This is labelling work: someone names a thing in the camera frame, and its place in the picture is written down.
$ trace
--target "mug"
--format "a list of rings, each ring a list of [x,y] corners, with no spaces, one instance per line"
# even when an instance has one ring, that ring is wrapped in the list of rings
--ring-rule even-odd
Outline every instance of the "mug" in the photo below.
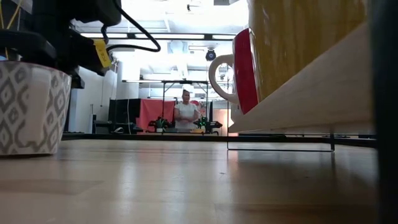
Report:
[[[247,0],[262,101],[366,20],[367,0]]]
[[[0,62],[0,155],[53,154],[67,117],[71,77],[25,62]]]
[[[216,81],[216,69],[227,63],[234,70],[236,93],[226,93]],[[243,114],[258,104],[256,84],[254,82],[253,64],[250,50],[249,29],[244,29],[233,40],[233,54],[221,55],[211,62],[209,81],[220,97],[241,106]]]

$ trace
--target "white t-shirt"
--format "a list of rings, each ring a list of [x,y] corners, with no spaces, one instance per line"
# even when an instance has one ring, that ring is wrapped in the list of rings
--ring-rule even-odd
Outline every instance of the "white t-shirt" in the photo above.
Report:
[[[187,105],[183,103],[179,103],[174,106],[174,108],[178,109],[180,112],[180,116],[185,118],[191,118],[195,115],[195,111],[199,113],[198,107],[193,103],[189,103]],[[175,128],[180,129],[195,129],[197,126],[193,124],[193,122],[187,121],[175,121]]]

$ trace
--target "security camera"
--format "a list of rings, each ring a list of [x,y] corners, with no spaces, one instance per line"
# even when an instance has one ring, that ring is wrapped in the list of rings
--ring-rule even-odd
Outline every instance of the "security camera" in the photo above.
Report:
[[[206,60],[207,61],[212,61],[216,58],[216,52],[214,51],[214,49],[208,49],[207,53],[206,53]]]

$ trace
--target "red mug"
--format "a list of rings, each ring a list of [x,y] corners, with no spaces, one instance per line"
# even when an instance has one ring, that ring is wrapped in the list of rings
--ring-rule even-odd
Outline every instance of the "red mug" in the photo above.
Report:
[[[236,93],[226,93],[216,81],[216,70],[227,63],[234,70],[234,84]],[[256,82],[252,55],[250,49],[249,29],[244,29],[233,40],[233,54],[221,55],[211,62],[209,67],[209,80],[213,89],[220,97],[241,106],[243,114],[249,112],[258,104]]]

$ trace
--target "red curtain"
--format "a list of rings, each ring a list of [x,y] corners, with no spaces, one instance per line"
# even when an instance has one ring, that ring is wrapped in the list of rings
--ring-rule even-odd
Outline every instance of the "red curtain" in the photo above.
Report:
[[[168,122],[173,120],[174,101],[164,101],[164,119]],[[143,130],[155,131],[154,127],[148,127],[150,121],[155,121],[162,116],[163,100],[141,99],[139,118],[136,119],[137,126]]]

